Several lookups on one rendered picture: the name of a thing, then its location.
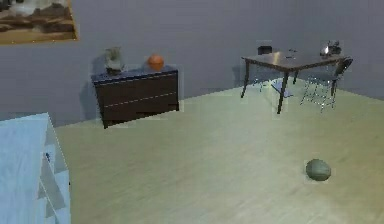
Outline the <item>dark brown chest of drawers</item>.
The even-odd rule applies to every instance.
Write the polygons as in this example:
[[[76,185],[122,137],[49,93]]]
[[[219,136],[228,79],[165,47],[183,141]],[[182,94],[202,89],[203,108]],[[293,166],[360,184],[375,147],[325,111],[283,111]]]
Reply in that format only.
[[[139,68],[91,76],[104,128],[179,110],[178,70]]]

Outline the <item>orange basketball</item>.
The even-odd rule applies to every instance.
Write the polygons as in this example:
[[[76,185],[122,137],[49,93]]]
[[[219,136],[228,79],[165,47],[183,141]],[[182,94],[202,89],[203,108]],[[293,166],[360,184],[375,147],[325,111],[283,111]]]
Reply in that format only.
[[[152,54],[147,59],[147,64],[152,70],[160,71],[164,66],[164,59],[158,54]]]

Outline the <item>black chair with blue seat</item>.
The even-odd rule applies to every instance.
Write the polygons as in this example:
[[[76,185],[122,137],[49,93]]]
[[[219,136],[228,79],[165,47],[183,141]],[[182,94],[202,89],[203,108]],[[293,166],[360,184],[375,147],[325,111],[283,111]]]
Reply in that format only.
[[[270,45],[262,45],[258,47],[258,55],[266,55],[273,53],[273,48]],[[261,92],[263,87],[266,87],[270,85],[272,88],[274,88],[276,91],[280,93],[281,86],[282,86],[282,80],[279,80],[281,76],[281,71],[269,68],[269,67],[263,67],[261,65],[256,65],[256,74],[254,81],[252,82],[252,85],[259,84],[259,91]],[[288,90],[285,90],[284,97],[289,97]]]

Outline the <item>dark brown dining table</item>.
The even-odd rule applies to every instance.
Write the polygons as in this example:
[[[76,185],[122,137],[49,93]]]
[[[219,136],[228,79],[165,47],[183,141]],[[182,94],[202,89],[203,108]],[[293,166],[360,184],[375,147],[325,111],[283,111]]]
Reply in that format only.
[[[287,52],[275,52],[263,55],[255,56],[243,56],[242,59],[245,62],[245,75],[244,84],[240,97],[243,98],[248,86],[250,77],[250,65],[255,64],[261,67],[271,68],[282,72],[284,74],[283,81],[280,88],[279,101],[277,106],[277,113],[280,114],[282,110],[284,93],[288,83],[288,77],[290,73],[294,73],[294,79],[297,79],[298,73],[305,69],[326,66],[329,64],[336,64],[346,59],[346,56],[332,55],[321,56],[320,54],[306,54],[296,53],[292,59],[289,59],[290,53]]]

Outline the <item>grey-green ball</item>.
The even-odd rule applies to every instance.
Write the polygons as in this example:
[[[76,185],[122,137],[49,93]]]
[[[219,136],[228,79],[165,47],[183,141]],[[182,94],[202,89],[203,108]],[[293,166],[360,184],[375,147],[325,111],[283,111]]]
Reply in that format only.
[[[314,181],[326,181],[331,176],[331,167],[321,159],[312,159],[307,162],[305,172]]]

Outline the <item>shiny metal kettle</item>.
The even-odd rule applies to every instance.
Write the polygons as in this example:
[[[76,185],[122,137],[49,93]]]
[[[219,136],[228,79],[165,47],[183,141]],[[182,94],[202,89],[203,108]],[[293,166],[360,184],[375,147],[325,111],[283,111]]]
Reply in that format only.
[[[329,41],[326,46],[320,51],[321,56],[332,56],[332,55],[340,55],[342,49],[340,47],[339,41]]]

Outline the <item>white shelf unit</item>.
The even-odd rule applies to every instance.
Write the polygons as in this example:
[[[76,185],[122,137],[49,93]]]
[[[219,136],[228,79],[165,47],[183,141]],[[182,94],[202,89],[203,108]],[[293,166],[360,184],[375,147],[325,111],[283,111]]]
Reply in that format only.
[[[0,121],[0,224],[71,224],[69,169],[47,113]]]

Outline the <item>brown landscape wall painting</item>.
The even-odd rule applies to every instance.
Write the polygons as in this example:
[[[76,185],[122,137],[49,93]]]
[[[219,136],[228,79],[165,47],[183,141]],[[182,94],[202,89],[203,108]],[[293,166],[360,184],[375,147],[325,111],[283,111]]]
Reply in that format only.
[[[77,39],[71,0],[0,0],[0,45]]]

